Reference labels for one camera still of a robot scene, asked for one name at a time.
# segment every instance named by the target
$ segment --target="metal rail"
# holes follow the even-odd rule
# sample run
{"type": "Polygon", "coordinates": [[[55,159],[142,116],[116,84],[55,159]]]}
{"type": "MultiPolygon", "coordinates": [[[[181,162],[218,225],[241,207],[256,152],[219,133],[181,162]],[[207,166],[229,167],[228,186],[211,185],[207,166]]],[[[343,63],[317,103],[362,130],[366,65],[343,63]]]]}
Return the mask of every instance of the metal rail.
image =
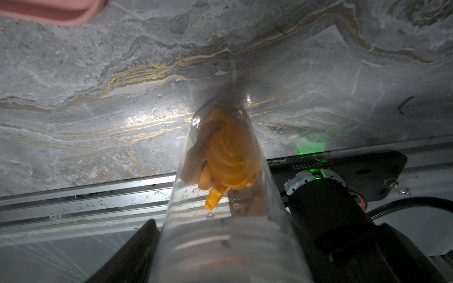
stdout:
{"type": "MultiPolygon", "coordinates": [[[[399,150],[408,158],[398,181],[451,190],[453,136],[417,139],[317,153],[324,159],[399,150]]],[[[270,163],[283,162],[273,159],[270,163]]],[[[164,222],[175,174],[65,188],[0,198],[0,247],[33,241],[95,235],[164,222]]]]}

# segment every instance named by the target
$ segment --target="gray marble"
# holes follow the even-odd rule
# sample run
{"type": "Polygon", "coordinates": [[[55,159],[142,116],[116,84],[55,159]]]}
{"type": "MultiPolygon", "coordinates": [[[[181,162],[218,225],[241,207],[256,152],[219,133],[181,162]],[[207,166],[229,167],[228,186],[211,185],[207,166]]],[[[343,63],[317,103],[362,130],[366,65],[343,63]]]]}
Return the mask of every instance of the gray marble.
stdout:
{"type": "Polygon", "coordinates": [[[453,134],[451,12],[112,0],[75,28],[0,18],[0,196],[174,172],[216,96],[245,106],[267,158],[453,134]]]}

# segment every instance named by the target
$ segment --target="black cable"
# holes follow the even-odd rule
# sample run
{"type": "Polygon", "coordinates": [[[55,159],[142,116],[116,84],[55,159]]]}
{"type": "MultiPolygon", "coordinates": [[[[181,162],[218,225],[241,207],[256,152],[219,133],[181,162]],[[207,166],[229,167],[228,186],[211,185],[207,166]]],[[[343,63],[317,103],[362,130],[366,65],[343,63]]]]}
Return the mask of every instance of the black cable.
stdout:
{"type": "Polygon", "coordinates": [[[384,204],[368,212],[367,215],[375,220],[392,212],[412,207],[433,207],[453,213],[453,201],[438,197],[409,197],[384,204]]]}

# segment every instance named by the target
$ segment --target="orange plastic object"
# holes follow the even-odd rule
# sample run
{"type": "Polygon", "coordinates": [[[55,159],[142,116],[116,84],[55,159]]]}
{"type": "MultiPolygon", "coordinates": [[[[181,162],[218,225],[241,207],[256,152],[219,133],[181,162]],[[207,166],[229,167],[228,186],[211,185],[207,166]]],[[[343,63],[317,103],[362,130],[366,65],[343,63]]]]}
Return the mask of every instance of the orange plastic object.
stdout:
{"type": "Polygon", "coordinates": [[[222,185],[212,187],[212,189],[209,191],[209,195],[207,196],[206,203],[204,204],[206,210],[213,210],[229,190],[230,188],[222,185]]]}
{"type": "Polygon", "coordinates": [[[261,169],[248,130],[238,123],[226,125],[212,135],[207,150],[207,167],[212,177],[225,187],[251,187],[261,169]]]}
{"type": "Polygon", "coordinates": [[[104,3],[105,0],[0,0],[0,15],[71,27],[89,21],[104,3]]]}
{"type": "Polygon", "coordinates": [[[246,127],[223,109],[212,111],[201,127],[196,143],[203,146],[198,146],[197,156],[187,154],[186,162],[187,158],[192,164],[200,164],[202,160],[206,161],[205,166],[200,169],[199,175],[192,173],[188,167],[187,172],[183,170],[185,174],[181,175],[187,180],[191,180],[191,173],[199,176],[198,188],[211,189],[205,203],[208,211],[213,210],[230,189],[240,190],[255,184],[262,165],[254,138],[246,127]]]}

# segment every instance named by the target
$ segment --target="screw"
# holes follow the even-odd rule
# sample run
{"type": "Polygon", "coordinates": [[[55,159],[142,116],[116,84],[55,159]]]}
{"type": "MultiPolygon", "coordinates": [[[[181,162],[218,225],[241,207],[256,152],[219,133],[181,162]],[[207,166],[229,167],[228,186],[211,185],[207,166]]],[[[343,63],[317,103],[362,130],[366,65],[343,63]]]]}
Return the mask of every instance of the screw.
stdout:
{"type": "Polygon", "coordinates": [[[233,199],[233,208],[234,208],[235,210],[241,209],[240,201],[241,201],[241,200],[238,199],[238,198],[233,199]]]}
{"type": "Polygon", "coordinates": [[[390,189],[396,189],[400,184],[392,177],[385,180],[384,185],[389,186],[390,189]]]}
{"type": "Polygon", "coordinates": [[[410,196],[412,193],[410,192],[410,188],[405,187],[404,189],[401,189],[399,192],[400,196],[410,196]]]}

